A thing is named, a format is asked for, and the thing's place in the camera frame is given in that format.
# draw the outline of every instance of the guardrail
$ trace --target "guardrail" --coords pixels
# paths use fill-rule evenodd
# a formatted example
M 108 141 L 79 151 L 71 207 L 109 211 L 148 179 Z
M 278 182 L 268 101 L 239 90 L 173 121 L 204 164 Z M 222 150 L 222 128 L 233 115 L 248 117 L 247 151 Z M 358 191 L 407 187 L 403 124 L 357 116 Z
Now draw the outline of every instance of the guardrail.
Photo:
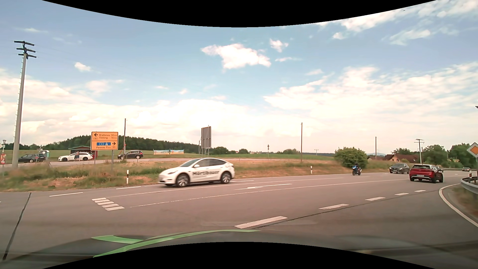
M 478 194 L 478 185 L 477 185 L 478 177 L 469 177 L 464 178 L 461 180 L 461 186 L 474 194 Z

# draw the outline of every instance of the white car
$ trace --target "white car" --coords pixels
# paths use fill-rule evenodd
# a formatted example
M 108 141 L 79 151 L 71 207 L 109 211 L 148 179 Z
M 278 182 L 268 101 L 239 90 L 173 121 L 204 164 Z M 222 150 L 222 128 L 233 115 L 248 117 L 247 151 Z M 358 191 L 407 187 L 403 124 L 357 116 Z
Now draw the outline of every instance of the white car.
M 62 161 L 62 162 L 74 161 L 75 160 L 75 155 L 76 155 L 76 153 L 72 153 L 70 155 L 65 155 L 65 156 L 60 156 L 60 157 L 58 157 L 58 160 Z M 91 159 L 93 159 L 93 155 L 91 155 L 87 152 L 80 152 L 80 160 L 88 161 L 88 160 L 91 160 Z
M 235 177 L 234 165 L 216 158 L 199 158 L 182 165 L 164 170 L 159 174 L 158 183 L 179 188 L 191 183 L 220 181 L 228 184 Z

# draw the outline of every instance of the banner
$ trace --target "banner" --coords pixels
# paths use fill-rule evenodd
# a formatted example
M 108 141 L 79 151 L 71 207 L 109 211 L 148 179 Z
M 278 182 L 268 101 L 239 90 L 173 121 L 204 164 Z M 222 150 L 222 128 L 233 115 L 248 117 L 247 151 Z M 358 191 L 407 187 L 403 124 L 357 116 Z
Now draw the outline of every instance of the banner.
M 184 150 L 171 150 L 171 154 L 184 154 Z
M 169 155 L 169 149 L 167 149 L 167 150 L 154 150 L 154 155 Z

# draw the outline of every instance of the dark gray car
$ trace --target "dark gray car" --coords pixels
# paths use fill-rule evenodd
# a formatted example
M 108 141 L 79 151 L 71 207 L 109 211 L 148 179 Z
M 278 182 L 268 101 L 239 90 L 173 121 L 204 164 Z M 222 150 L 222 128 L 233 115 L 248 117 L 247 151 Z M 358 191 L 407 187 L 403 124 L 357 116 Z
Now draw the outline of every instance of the dark gray car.
M 410 167 L 406 163 L 396 163 L 389 168 L 390 173 L 409 174 Z

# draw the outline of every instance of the red car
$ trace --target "red car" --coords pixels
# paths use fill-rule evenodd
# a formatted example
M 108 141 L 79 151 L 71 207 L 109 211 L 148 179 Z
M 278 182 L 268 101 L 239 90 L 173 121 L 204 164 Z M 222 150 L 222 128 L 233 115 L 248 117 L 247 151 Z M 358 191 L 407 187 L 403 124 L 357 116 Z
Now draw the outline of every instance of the red car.
M 431 180 L 433 183 L 437 181 L 442 183 L 443 171 L 434 165 L 416 164 L 410 169 L 410 181 L 415 181 L 415 179 L 419 181 L 426 179 Z

